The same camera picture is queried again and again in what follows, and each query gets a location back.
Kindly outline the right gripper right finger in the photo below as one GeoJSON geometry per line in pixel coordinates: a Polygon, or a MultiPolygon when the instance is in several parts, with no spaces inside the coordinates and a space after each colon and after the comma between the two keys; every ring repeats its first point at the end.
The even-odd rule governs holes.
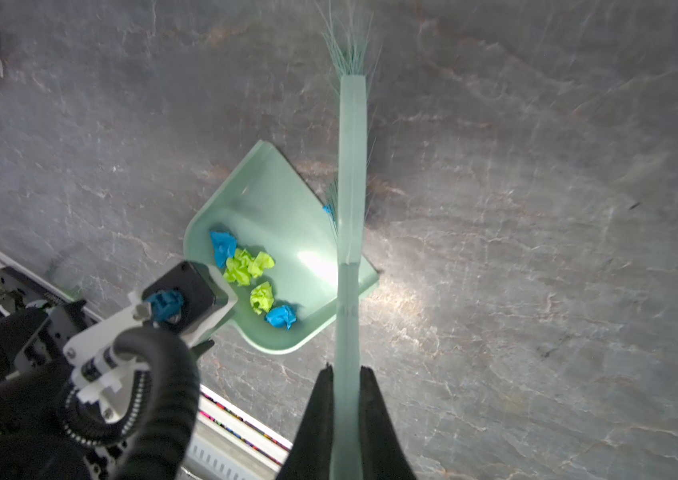
{"type": "Polygon", "coordinates": [[[360,370],[359,434],[364,479],[415,480],[398,441],[374,371],[360,370]]]}

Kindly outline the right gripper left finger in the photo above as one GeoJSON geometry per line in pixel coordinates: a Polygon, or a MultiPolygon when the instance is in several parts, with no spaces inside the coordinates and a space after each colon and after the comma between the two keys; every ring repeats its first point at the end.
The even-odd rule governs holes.
{"type": "Polygon", "coordinates": [[[326,365],[319,373],[289,455],[277,480],[328,480],[334,427],[334,372],[326,365]]]}

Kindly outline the paper scrap cluster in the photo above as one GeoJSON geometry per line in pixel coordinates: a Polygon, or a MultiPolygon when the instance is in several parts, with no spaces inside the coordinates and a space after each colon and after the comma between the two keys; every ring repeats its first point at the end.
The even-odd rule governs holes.
{"type": "Polygon", "coordinates": [[[207,250],[238,295],[233,319],[276,350],[318,331],[334,315],[336,248],[327,215],[226,208],[204,229],[207,250]]]}

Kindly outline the green plastic dustpan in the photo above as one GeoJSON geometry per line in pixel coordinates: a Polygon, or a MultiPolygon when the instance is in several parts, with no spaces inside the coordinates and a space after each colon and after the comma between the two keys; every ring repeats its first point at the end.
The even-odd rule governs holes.
{"type": "Polygon", "coordinates": [[[323,205],[296,169],[267,141],[259,141],[232,171],[186,228],[186,260],[208,267],[212,279],[229,298],[185,340],[198,345],[225,326],[235,328],[252,347],[273,355],[291,353],[331,323],[344,334],[337,349],[348,355],[360,349],[360,329],[349,317],[359,313],[358,300],[343,298],[338,242],[323,205]],[[251,289],[227,283],[214,258],[211,235],[231,234],[239,248],[265,252],[275,265],[263,280],[272,286],[275,303],[296,313],[291,328],[275,328],[256,314],[251,289]]]}

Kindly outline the green hand brush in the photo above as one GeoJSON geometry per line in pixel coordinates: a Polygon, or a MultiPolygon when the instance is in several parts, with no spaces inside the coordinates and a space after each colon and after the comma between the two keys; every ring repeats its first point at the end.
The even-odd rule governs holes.
{"type": "Polygon", "coordinates": [[[363,477],[360,437],[359,273],[366,215],[368,56],[372,17],[361,1],[329,1],[321,12],[337,76],[338,170],[329,195],[337,243],[332,479],[363,477]]]}

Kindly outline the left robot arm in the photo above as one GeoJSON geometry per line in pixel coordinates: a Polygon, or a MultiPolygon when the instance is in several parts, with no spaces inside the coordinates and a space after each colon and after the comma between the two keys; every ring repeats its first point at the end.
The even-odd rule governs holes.
{"type": "Polygon", "coordinates": [[[183,333],[215,302],[170,282],[104,321],[81,300],[0,312],[0,479],[174,478],[200,393],[183,333]]]}

